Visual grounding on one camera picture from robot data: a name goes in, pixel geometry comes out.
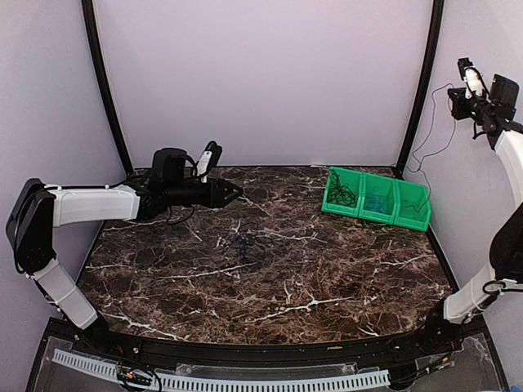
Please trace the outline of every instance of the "brown marble surface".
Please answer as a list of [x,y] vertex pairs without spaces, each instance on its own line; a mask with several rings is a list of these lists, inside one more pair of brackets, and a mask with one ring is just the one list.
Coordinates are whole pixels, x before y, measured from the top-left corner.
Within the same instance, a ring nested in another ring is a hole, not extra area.
[[[321,212],[328,168],[213,174],[244,196],[197,207],[172,228],[167,216],[106,225],[78,285],[112,330],[205,343],[340,341],[412,330],[450,293],[424,233]],[[189,211],[178,207],[173,219]]]

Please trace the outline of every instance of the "white wall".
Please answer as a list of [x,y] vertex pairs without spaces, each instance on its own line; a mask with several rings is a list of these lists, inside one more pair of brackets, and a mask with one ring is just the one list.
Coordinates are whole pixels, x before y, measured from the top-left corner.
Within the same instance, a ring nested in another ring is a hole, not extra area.
[[[0,172],[3,222],[30,177],[70,185],[123,178],[80,1],[0,2]],[[98,227],[57,230],[55,249],[73,276]],[[56,312],[33,283],[15,272],[3,230],[0,261],[0,390],[20,391],[48,316]]]
[[[523,86],[523,2],[518,0],[462,0],[446,2],[431,90],[453,82],[462,87],[457,61],[469,57],[489,87],[494,74]],[[446,145],[452,131],[446,92],[436,93],[436,125],[418,154]],[[523,122],[523,96],[515,120]],[[417,146],[430,127],[430,96],[419,128]],[[415,162],[409,162],[416,168]],[[423,164],[433,188],[432,227],[459,283],[463,285],[489,260],[493,236],[515,209],[503,165],[483,136],[472,140],[472,121],[458,122],[451,146]],[[408,180],[421,175],[405,172]],[[523,296],[506,295],[486,312],[503,367],[511,384],[523,385]]]
[[96,4],[135,166],[212,139],[223,165],[397,160],[431,0]]

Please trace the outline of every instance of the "small blue object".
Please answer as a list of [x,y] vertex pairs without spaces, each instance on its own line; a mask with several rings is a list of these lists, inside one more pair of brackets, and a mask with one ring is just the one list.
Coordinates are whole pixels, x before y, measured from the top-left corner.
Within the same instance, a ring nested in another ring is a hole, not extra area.
[[388,211],[385,208],[385,203],[383,202],[383,198],[379,197],[376,194],[376,190],[373,189],[373,192],[370,194],[370,197],[367,199],[367,205],[365,206],[365,209],[374,211],[374,212],[380,212],[382,214],[387,214]]

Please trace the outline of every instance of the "black cable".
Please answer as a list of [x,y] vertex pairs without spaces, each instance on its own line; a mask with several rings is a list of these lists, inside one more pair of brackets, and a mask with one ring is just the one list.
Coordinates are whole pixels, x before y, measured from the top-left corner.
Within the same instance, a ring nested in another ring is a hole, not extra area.
[[[447,145],[443,148],[443,149],[439,149],[438,151],[434,152],[434,153],[429,153],[429,154],[426,154],[426,155],[423,155],[421,159],[419,159],[417,156],[416,156],[416,153],[425,145],[425,143],[427,143],[427,140],[429,139],[429,137],[431,136],[432,134],[432,131],[434,130],[434,118],[436,116],[436,101],[434,100],[434,93],[439,91],[439,90],[442,90],[443,88],[446,88],[447,86],[452,86],[454,87],[454,85],[452,83],[447,83],[445,84],[443,87],[440,87],[440,88],[437,88],[435,89],[432,94],[431,94],[431,97],[432,97],[432,102],[434,103],[434,106],[432,107],[432,120],[431,120],[431,127],[429,129],[429,132],[427,133],[427,136],[425,137],[425,140],[420,144],[419,147],[417,147],[413,152],[412,152],[412,156],[413,158],[416,160],[416,162],[418,162],[419,164],[419,167],[418,167],[418,170],[414,171],[414,172],[418,172],[421,168],[422,168],[422,165],[423,165],[423,161],[425,160],[425,158],[428,158],[428,157],[433,157],[437,154],[440,154],[442,152],[444,152],[446,149],[449,148],[450,146],[450,143],[452,142],[452,139],[454,138],[454,134],[456,133],[456,119],[453,118],[454,120],[454,129],[452,130],[452,134],[450,135],[450,138],[449,138],[449,141],[447,142]],[[447,100],[447,104],[449,106],[449,110],[450,112],[452,113],[452,108],[450,107],[450,98]]]
[[225,254],[231,249],[236,250],[239,260],[244,263],[247,260],[247,254],[258,248],[263,252],[261,260],[265,260],[266,248],[274,246],[274,241],[265,235],[260,235],[261,232],[258,224],[249,222],[242,225],[237,231],[224,238],[223,253]]
[[[152,374],[149,374],[149,373],[146,373],[144,372],[143,370],[141,369],[138,369],[138,368],[134,368],[134,367],[130,367],[128,371],[126,371],[126,373],[134,373],[136,370],[139,370],[145,374],[147,374],[147,376],[153,376]],[[118,379],[118,376],[117,376],[117,380],[118,381],[121,381],[122,384],[119,384],[120,387],[123,389],[123,390],[127,390],[129,392],[143,392],[145,390],[148,390],[149,389],[149,386],[148,385],[144,385],[145,388],[139,388],[137,386],[132,386],[132,385],[129,385],[129,381],[126,380],[126,378],[121,378],[121,379]]]
[[186,155],[186,161],[191,164],[192,168],[190,169],[191,175],[193,175],[193,171],[196,170],[196,162],[190,155]]
[[[419,163],[419,167],[418,169],[416,170],[412,170],[410,167],[408,167],[407,165],[405,165],[405,168],[415,174],[415,173],[418,173],[418,172],[421,172],[423,174],[423,178],[425,179],[425,182],[427,182],[427,187],[428,187],[428,197],[427,197],[427,200],[425,200],[419,207],[416,207],[415,205],[408,205],[406,206],[405,208],[413,208],[416,213],[419,213],[423,207],[429,203],[429,201],[431,200],[431,194],[432,194],[432,187],[431,187],[431,183],[429,182],[428,180],[428,177],[427,177],[427,174],[426,172],[422,169],[423,167],[423,161],[425,160],[425,158],[429,158],[429,157],[434,157],[436,156],[437,154],[441,154],[443,153],[444,151],[446,151],[449,147],[450,147],[450,144],[452,143],[452,140],[454,138],[454,135],[456,134],[456,119],[453,118],[454,120],[454,126],[453,126],[453,130],[452,130],[452,133],[450,135],[450,138],[449,138],[449,141],[447,142],[446,146],[442,149],[439,149],[433,153],[429,153],[429,154],[425,154],[422,156],[421,159],[418,159],[418,157],[416,157],[415,153],[417,153],[422,147],[423,145],[425,145],[425,143],[427,142],[428,138],[430,137],[431,133],[432,133],[432,130],[434,129],[434,117],[435,117],[435,113],[436,113],[436,101],[434,100],[434,93],[436,91],[439,91],[439,90],[442,90],[443,88],[446,88],[447,86],[452,86],[454,87],[454,85],[452,83],[447,83],[445,84],[443,87],[440,87],[440,88],[437,88],[435,89],[432,94],[431,94],[431,97],[432,97],[432,102],[434,103],[434,107],[433,107],[433,110],[432,110],[432,121],[431,121],[431,128],[427,134],[427,136],[425,137],[425,140],[421,143],[421,145],[419,147],[417,147],[413,152],[412,152],[412,156],[413,158]],[[447,100],[447,105],[449,106],[449,110],[450,112],[452,113],[452,108],[450,106],[450,98]]]
[[485,131],[481,131],[481,132],[478,132],[477,131],[477,128],[476,128],[476,125],[477,125],[477,121],[474,120],[474,124],[473,124],[473,129],[474,129],[474,136],[472,137],[473,140],[477,139],[478,137],[480,137],[481,135],[486,135],[487,132]]
[[109,188],[112,189],[112,188],[116,188],[117,186],[120,186],[120,185],[123,185],[127,182],[129,182],[130,180],[133,180],[135,178],[142,178],[142,177],[147,177],[148,176],[148,173],[147,172],[146,174],[142,175],[142,174],[132,174],[130,176],[128,176],[125,180],[122,180],[120,182],[117,182],[116,184],[112,184],[112,185],[109,185]]
[[[467,318],[464,318],[461,322],[461,326],[467,321]],[[437,360],[430,362],[427,366],[424,366],[422,369],[417,370],[416,372],[410,373],[407,376],[401,377],[397,380],[392,380],[393,383],[408,383],[408,382],[414,382],[416,380],[419,380],[420,378],[427,376],[429,374],[432,374],[434,372],[438,372],[439,370],[445,368],[448,365],[445,365],[450,361],[450,357],[453,355],[453,353],[458,349],[458,347],[464,342],[465,336],[463,333],[463,330],[461,331],[461,336],[459,339],[454,342],[451,341],[451,349],[447,351],[444,355],[439,357]]]
[[171,218],[172,218],[172,207],[169,206],[168,209],[169,209],[169,217],[167,218],[167,220],[165,221],[165,223],[167,224],[167,226],[175,226],[175,225],[179,225],[180,223],[183,223],[183,222],[186,222],[188,221],[193,215],[194,215],[194,206],[190,206],[192,208],[192,210],[190,211],[190,213],[187,215],[187,216],[184,216],[183,218],[179,219],[179,220],[175,220],[173,222],[171,222]]
[[77,336],[83,341],[83,343],[85,343],[89,348],[91,348],[91,350],[96,351],[103,358],[113,359],[114,361],[117,361],[117,363],[131,363],[134,366],[136,366],[135,369],[141,370],[142,372],[148,374],[149,376],[154,377],[156,379],[156,381],[158,382],[158,392],[162,392],[162,381],[160,380],[160,377],[158,376],[158,374],[154,370],[151,370],[149,368],[149,365],[144,365],[143,363],[140,363],[133,359],[128,359],[128,358],[124,358],[124,357],[119,357],[118,355],[104,353],[103,351],[94,347],[91,344],[91,342],[82,334],[82,331],[78,331]]
[[327,203],[337,204],[344,207],[355,207],[356,195],[352,192],[348,184],[342,184],[339,174],[330,171],[330,185],[327,192]]

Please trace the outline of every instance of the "green bin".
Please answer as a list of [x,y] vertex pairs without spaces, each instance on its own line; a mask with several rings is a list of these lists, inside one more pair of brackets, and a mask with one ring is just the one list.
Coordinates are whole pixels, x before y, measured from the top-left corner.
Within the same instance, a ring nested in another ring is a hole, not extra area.
[[427,188],[402,180],[396,181],[396,188],[400,207],[394,225],[427,231],[432,213]]
[[362,200],[359,217],[394,225],[399,208],[395,180],[374,174],[363,174]]
[[[344,186],[345,189],[349,189],[354,194],[355,197],[352,204],[343,205],[343,203],[336,203],[336,201],[333,200],[332,192],[333,187],[335,186],[334,180],[338,177],[340,185]],[[341,169],[340,167],[331,167],[329,172],[329,178],[327,179],[327,186],[325,187],[324,202],[321,207],[321,211],[357,218],[358,211],[360,210],[361,197],[363,193],[362,179],[363,173],[360,173],[359,171],[357,172],[347,169]]]

